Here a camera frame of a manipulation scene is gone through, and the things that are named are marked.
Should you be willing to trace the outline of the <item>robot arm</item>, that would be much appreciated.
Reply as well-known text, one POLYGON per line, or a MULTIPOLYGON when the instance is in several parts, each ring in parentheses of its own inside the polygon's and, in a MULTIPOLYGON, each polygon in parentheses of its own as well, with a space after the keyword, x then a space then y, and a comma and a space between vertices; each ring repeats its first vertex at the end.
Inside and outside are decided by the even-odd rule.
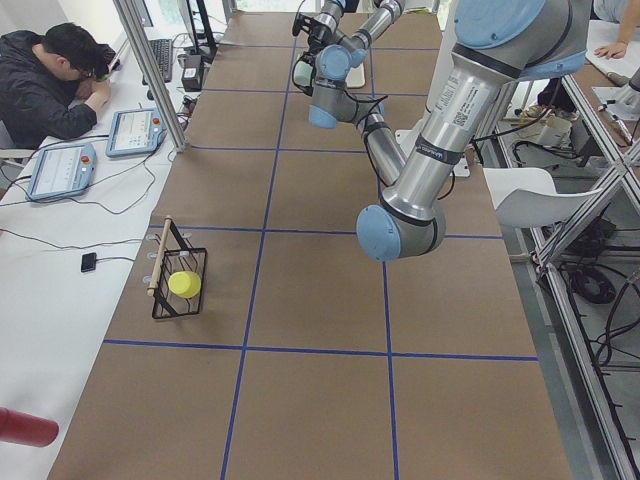
POLYGON ((404 13, 403 1, 380 1, 377 9, 353 34, 340 30, 345 1, 326 1, 319 13, 298 12, 292 35, 307 35, 307 49, 294 63, 293 85, 311 98, 308 121, 322 129, 340 123, 359 132, 378 180, 385 186, 399 177, 406 155, 384 119, 382 97, 351 90, 375 42, 404 13))
POLYGON ((437 248, 446 221, 437 199, 477 134, 500 89, 520 80, 559 78, 585 60, 589 1, 461 1, 453 20, 453 67, 408 154, 383 131, 383 118, 364 121, 374 161, 395 161, 379 202, 364 208, 357 238, 368 256, 391 261, 437 248))

